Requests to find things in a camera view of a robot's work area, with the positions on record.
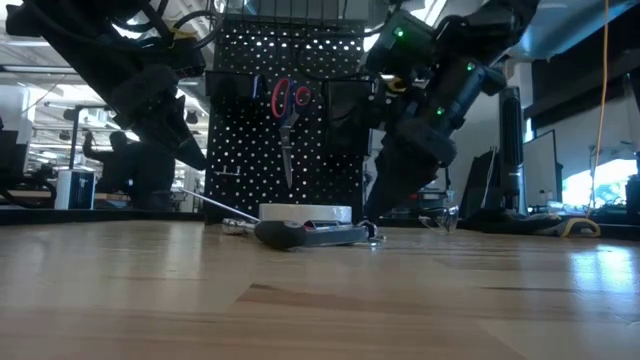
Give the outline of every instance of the screwdriver handle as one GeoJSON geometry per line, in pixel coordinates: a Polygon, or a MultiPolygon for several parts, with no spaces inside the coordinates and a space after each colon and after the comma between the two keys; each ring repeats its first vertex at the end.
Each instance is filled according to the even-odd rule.
{"type": "Polygon", "coordinates": [[[277,250],[298,247],[350,245],[366,242],[369,231],[362,226],[337,226],[326,230],[307,229],[293,221],[263,221],[256,226],[256,237],[277,250]]]}

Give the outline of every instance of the orange cable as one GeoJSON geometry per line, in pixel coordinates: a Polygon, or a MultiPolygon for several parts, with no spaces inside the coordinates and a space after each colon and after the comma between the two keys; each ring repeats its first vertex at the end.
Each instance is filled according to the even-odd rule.
{"type": "Polygon", "coordinates": [[[591,216],[591,210],[595,206],[596,171],[600,162],[600,149],[602,147],[602,128],[604,125],[604,114],[607,106],[607,82],[609,81],[609,0],[604,0],[604,46],[603,46],[604,71],[602,79],[602,100],[600,104],[600,127],[598,129],[598,143],[596,145],[596,163],[591,177],[591,199],[587,210],[587,219],[591,216]]]}

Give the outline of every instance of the wood grain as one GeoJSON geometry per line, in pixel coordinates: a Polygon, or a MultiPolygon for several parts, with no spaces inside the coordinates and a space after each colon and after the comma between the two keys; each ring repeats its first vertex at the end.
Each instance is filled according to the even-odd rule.
{"type": "Polygon", "coordinates": [[[0,228],[0,359],[636,359],[640,245],[385,229],[282,253],[198,223],[0,228]]]}

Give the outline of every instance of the pegboard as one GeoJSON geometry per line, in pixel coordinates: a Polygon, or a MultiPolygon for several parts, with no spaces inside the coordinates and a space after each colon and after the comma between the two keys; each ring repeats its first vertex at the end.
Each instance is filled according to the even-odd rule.
{"type": "MultiPolygon", "coordinates": [[[[363,31],[357,23],[344,31],[363,31]]],[[[363,211],[363,157],[331,155],[325,146],[327,118],[322,84],[300,73],[337,77],[356,71],[362,40],[304,39],[335,28],[274,23],[246,23],[227,19],[216,42],[214,71],[262,74],[268,93],[261,100],[216,98],[212,111],[205,192],[216,201],[258,216],[261,203],[347,205],[354,220],[363,211]],[[293,187],[287,186],[279,123],[271,113],[271,91],[283,77],[294,79],[313,93],[313,100],[292,131],[293,187]],[[239,176],[220,174],[238,172],[239,176]]],[[[229,216],[207,208],[209,222],[229,216]]]]}

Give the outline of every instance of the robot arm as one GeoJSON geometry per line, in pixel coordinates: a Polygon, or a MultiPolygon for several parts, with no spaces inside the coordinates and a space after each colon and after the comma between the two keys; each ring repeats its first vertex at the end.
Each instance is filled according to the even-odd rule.
{"type": "Polygon", "coordinates": [[[162,21],[167,3],[162,0],[156,10],[149,0],[24,0],[19,7],[7,6],[7,32],[44,37],[116,112],[114,121],[122,129],[163,144],[202,170],[205,158],[184,122],[184,98],[176,99],[176,92],[180,78],[203,73],[199,49],[215,32],[199,42],[174,39],[162,21]],[[137,30],[155,28],[160,36],[139,41],[121,36],[113,24],[127,26],[141,10],[150,21],[137,30]]]}
{"type": "Polygon", "coordinates": [[[492,66],[520,41],[538,3],[490,0],[467,17],[445,18],[437,29],[404,11],[391,17],[366,67],[394,74],[407,88],[398,100],[403,111],[386,121],[367,218],[375,222],[455,159],[449,137],[464,125],[480,92],[494,95],[506,86],[502,71],[492,66]],[[411,86],[416,79],[427,80],[426,87],[411,86]]]}

